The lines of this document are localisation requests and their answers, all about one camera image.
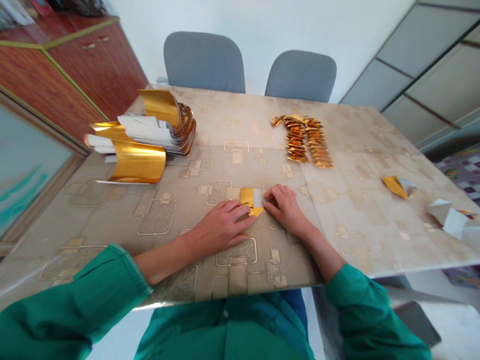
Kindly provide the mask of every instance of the glass panel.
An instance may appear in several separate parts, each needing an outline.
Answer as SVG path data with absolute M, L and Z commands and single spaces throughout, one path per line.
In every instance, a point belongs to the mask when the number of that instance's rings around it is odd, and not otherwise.
M 0 238 L 71 154 L 0 105 Z

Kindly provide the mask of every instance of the green jacket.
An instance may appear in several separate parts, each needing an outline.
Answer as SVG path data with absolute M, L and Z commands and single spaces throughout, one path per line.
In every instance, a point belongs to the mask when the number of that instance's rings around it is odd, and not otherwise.
M 153 289 L 112 244 L 71 283 L 0 313 L 1 359 L 84 359 Z M 351 359 L 430 359 L 428 347 L 389 306 L 385 290 L 345 265 L 326 289 Z M 305 328 L 275 292 L 154 311 L 136 359 L 313 359 Z

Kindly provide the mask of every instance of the chair backrest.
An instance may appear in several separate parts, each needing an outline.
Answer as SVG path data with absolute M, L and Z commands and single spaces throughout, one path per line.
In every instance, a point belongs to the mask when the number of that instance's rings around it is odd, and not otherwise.
M 245 93 L 242 53 L 228 37 L 173 32 L 165 40 L 163 57 L 170 85 Z
M 314 52 L 289 50 L 273 62 L 265 95 L 328 103 L 337 77 L 335 60 Z

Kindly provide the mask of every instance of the stack of gold paper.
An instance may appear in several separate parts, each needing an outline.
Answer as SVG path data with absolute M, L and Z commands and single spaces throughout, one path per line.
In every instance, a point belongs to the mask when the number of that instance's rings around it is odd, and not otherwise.
M 192 110 L 168 90 L 139 90 L 145 115 L 118 116 L 118 121 L 90 125 L 95 135 L 85 143 L 101 154 L 116 155 L 115 173 L 108 182 L 158 182 L 165 168 L 165 152 L 188 156 L 197 123 Z
M 323 125 L 313 117 L 293 115 L 282 115 L 274 117 L 270 122 L 275 127 L 282 121 L 288 129 L 286 135 L 289 156 L 292 161 L 300 163 L 309 163 L 307 151 L 305 149 L 305 135 L 307 136 L 307 145 L 310 149 L 313 164 L 317 168 L 334 168 L 333 161 L 327 148 L 325 134 L 322 131 Z

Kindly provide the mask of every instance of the finger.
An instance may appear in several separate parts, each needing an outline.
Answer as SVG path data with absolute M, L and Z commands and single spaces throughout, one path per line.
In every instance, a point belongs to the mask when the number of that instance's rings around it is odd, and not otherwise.
M 248 240 L 248 239 L 250 239 L 250 236 L 248 236 L 247 234 L 240 233 L 238 235 L 235 235 L 233 237 L 233 239 L 230 240 L 230 244 L 231 244 L 231 246 L 235 246 L 235 245 L 238 245 L 240 243 L 243 243 L 245 240 Z
M 275 187 L 271 190 L 273 197 L 275 198 L 277 204 L 281 206 L 286 199 L 286 194 L 284 193 L 285 188 L 282 185 L 275 185 Z
M 228 200 L 228 203 L 224 207 L 222 207 L 221 210 L 225 213 L 229 213 L 240 205 L 242 205 L 242 202 L 240 200 Z
M 273 194 L 272 194 L 272 190 L 273 190 L 273 186 L 271 188 L 269 188 L 267 191 L 265 191 L 265 193 L 263 194 L 263 198 L 266 200 L 266 199 L 270 199 L 270 198 L 273 198 Z
M 215 207 L 214 209 L 222 209 L 225 205 L 227 205 L 229 203 L 230 200 L 223 200 L 223 201 L 220 201 Z
M 248 228 L 250 225 L 252 225 L 255 220 L 257 220 L 257 217 L 255 215 L 249 216 L 243 220 L 237 221 L 235 223 L 235 232 L 239 233 Z
M 247 206 L 247 205 L 240 205 L 236 208 L 234 208 L 232 211 L 230 211 L 230 214 L 233 218 L 233 220 L 237 220 L 239 217 L 241 217 L 242 215 L 245 215 L 245 214 L 249 214 L 250 213 L 250 207 Z
M 275 186 L 278 188 L 278 190 L 279 190 L 283 195 L 288 195 L 288 194 L 290 194 L 290 189 L 289 189 L 288 186 L 286 186 L 286 185 L 285 185 L 285 186 L 282 186 L 282 185 L 280 185 L 280 184 L 277 184 L 277 185 L 275 185 Z
M 277 220 L 280 219 L 280 216 L 282 215 L 282 212 L 273 204 L 265 201 L 263 203 L 263 207 Z

